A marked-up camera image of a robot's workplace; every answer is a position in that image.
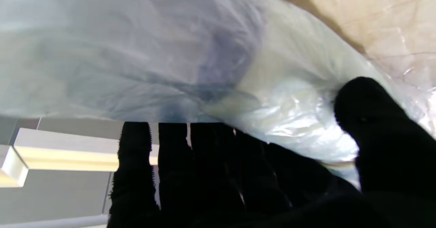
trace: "crumpled plastic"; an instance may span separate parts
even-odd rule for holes
[[[224,121],[326,163],[357,146],[336,91],[389,76],[283,0],[0,0],[0,113],[120,121]]]
[[[436,0],[287,0],[318,17],[425,112],[436,136]]]

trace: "translucent plastic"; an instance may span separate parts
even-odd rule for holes
[[[324,23],[283,0],[0,0],[0,113],[224,121],[328,163],[357,146],[336,91],[372,77]]]

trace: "gray tile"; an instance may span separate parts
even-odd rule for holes
[[[0,224],[100,215],[108,172],[30,170],[24,187],[0,188]]]

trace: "white pipe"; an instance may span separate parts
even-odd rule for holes
[[[70,219],[58,219],[37,221],[28,223],[18,223],[9,225],[0,225],[0,228],[79,228],[96,225],[105,225],[108,221],[107,215],[87,216]]]

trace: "white plastic bag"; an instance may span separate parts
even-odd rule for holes
[[[302,155],[353,160],[336,91],[391,80],[282,0],[0,0],[0,113],[224,121]]]

